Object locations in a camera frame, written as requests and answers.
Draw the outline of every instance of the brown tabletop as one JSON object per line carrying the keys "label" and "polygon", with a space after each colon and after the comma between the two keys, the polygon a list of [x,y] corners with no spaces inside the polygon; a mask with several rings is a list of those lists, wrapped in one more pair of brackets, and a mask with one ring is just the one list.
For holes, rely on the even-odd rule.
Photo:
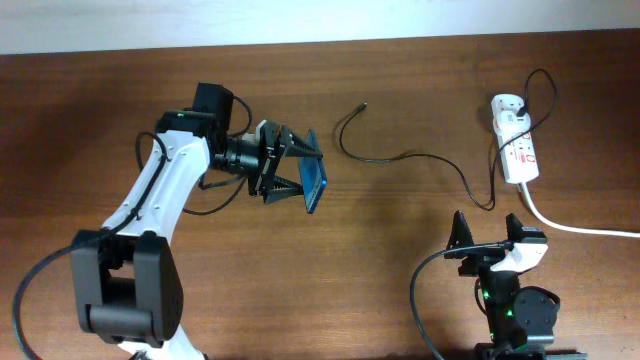
{"label": "brown tabletop", "polygon": [[[486,212],[444,163],[347,158],[336,122],[368,102],[345,134],[350,150],[444,156],[488,199],[489,102],[522,95],[529,72],[544,67],[560,103],[533,134],[536,205],[560,223],[640,231],[639,49],[640,32],[629,30],[0,57],[0,357],[22,357],[10,320],[22,276],[78,229],[101,226],[137,178],[136,134],[165,110],[189,106],[199,81],[242,97],[256,123],[275,120],[303,135],[314,128],[329,184],[314,215],[301,198],[266,206],[245,190],[220,213],[180,218],[172,252],[192,343],[225,359],[428,354],[409,280],[446,245],[453,213],[464,212],[476,242],[503,240],[512,212],[542,224],[501,170],[496,209]],[[550,97],[544,78],[535,79],[534,120]],[[236,104],[232,129],[245,121]],[[281,171],[296,179],[295,161]],[[231,192],[194,191],[188,204],[215,207]],[[562,298],[551,348],[639,358],[640,242],[543,229],[549,251],[521,282]],[[489,342],[474,280],[458,277],[457,266],[436,261],[418,282],[418,308],[442,351]],[[22,318],[46,359],[127,358],[80,330],[68,257],[36,277]]]}

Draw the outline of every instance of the power strip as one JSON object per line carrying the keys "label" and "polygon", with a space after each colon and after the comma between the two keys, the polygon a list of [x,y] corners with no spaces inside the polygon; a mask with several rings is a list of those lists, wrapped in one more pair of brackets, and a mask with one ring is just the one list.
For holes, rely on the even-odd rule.
{"label": "power strip", "polygon": [[[521,117],[516,115],[523,104],[524,100],[521,97],[510,94],[496,95],[491,100],[493,130],[498,136],[498,148],[531,127],[531,117],[528,113]],[[504,177],[509,184],[528,182],[540,175],[531,133],[524,134],[507,145],[500,156]]]}

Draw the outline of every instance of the white power strip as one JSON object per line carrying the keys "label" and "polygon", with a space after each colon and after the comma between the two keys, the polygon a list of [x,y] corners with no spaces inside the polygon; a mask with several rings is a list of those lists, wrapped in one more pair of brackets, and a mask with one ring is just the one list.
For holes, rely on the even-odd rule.
{"label": "white power strip", "polygon": [[[517,95],[501,94],[496,95],[493,100],[491,100],[493,130],[498,137],[498,148],[502,148],[505,143],[528,131],[531,127],[531,117],[528,113],[521,117],[516,115],[523,105],[524,101]],[[531,209],[531,212],[541,222],[559,230],[582,234],[640,238],[640,233],[576,228],[556,224],[542,216],[535,205],[533,205],[533,200],[531,199],[531,194],[529,194],[529,189],[526,184],[540,175],[538,159],[533,151],[531,133],[524,134],[522,137],[505,146],[500,156],[505,180],[509,184],[519,185],[519,190],[522,191],[529,209]]]}

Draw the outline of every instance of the blue object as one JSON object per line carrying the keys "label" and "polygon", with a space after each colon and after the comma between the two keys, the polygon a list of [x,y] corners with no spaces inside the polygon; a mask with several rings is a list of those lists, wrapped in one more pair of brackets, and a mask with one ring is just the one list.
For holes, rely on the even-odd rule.
{"label": "blue object", "polygon": [[[316,140],[316,132],[313,129],[309,130],[305,141],[316,150],[320,150]],[[302,182],[304,201],[307,204],[307,212],[313,214],[322,192],[327,186],[327,174],[324,172],[321,158],[299,158],[298,167],[300,168],[300,181]]]}

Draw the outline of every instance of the white wall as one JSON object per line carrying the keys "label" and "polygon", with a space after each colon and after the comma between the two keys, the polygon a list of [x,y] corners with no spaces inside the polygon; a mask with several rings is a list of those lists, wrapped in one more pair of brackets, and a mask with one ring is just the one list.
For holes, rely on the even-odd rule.
{"label": "white wall", "polygon": [[0,54],[640,27],[640,0],[2,0]]}

